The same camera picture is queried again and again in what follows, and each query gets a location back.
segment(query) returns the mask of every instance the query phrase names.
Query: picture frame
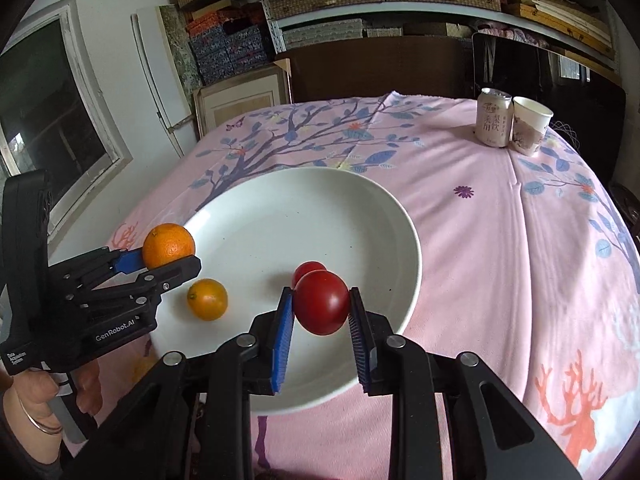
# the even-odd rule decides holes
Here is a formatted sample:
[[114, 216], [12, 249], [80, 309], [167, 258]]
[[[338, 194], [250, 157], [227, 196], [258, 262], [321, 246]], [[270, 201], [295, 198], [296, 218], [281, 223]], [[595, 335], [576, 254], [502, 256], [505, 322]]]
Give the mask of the picture frame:
[[288, 59], [200, 88], [193, 93], [198, 140], [220, 124], [260, 108], [290, 104]]

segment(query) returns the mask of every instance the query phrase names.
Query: screw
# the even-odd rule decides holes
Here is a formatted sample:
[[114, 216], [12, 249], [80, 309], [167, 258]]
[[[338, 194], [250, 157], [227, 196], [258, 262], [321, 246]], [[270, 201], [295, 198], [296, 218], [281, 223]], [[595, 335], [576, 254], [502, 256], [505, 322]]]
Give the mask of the screw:
[[236, 344], [242, 348], [249, 348], [250, 346], [255, 345], [255, 337], [251, 334], [240, 334], [236, 338]]
[[460, 356], [460, 362], [465, 366], [469, 366], [469, 367], [476, 366], [479, 363], [479, 361], [480, 359], [473, 352], [464, 352]]
[[167, 366], [175, 366], [182, 362], [182, 354], [180, 352], [167, 352], [164, 354], [162, 362]]
[[402, 348], [406, 344], [406, 340], [401, 335], [390, 335], [386, 338], [387, 346], [391, 348]]

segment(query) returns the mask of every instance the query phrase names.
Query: orange deer pattern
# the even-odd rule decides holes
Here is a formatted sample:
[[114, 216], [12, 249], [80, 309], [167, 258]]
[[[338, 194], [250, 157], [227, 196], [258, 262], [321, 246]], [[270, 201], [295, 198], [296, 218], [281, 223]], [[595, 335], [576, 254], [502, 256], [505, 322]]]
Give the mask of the orange deer pattern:
[[599, 410], [607, 402], [608, 397], [602, 398], [602, 383], [595, 381], [595, 372], [591, 369], [589, 387], [585, 390], [582, 374], [582, 353], [578, 350], [578, 359], [569, 364], [564, 374], [567, 379], [562, 383], [564, 397], [564, 415], [558, 417], [553, 414], [546, 396], [546, 386], [553, 368], [542, 368], [542, 380], [536, 377], [536, 388], [540, 394], [540, 403], [546, 412], [546, 421], [554, 426], [566, 426], [562, 436], [569, 436], [569, 443], [564, 450], [565, 455], [577, 466], [582, 450], [593, 451], [596, 446], [595, 424], [591, 412]]
[[127, 226], [126, 224], [120, 224], [111, 237], [111, 249], [126, 249], [130, 250], [133, 244], [136, 243], [136, 228], [138, 222], [135, 225]]

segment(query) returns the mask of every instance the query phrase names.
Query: pink tablecloth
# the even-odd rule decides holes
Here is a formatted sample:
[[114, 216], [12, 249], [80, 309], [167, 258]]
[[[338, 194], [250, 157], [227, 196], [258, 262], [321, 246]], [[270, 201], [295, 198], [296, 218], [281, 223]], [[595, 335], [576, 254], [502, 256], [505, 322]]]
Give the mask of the pink tablecloth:
[[[269, 171], [364, 173], [398, 198], [420, 236], [422, 288], [406, 334], [431, 352], [481, 355], [595, 480], [640, 418], [638, 253], [605, 189], [559, 136], [549, 131], [543, 153], [527, 158], [478, 143], [475, 117], [475, 101], [395, 93], [247, 114], [210, 132], [110, 246], [137, 247], [156, 224], [185, 223]], [[147, 343], [101, 359], [100, 416], [140, 376]], [[259, 468], [386, 478], [390, 403], [359, 386], [256, 418], [252, 431]]]

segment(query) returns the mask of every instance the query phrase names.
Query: window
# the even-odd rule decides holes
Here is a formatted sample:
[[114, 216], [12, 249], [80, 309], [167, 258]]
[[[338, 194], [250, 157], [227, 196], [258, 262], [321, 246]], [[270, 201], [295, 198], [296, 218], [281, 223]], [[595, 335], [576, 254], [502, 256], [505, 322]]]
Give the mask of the window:
[[88, 62], [75, 1], [21, 23], [0, 56], [0, 186], [9, 175], [49, 171], [55, 234], [129, 160]]
[[560, 77], [567, 79], [584, 78], [587, 83], [591, 81], [591, 70], [573, 59], [565, 56], [558, 56], [560, 63]]

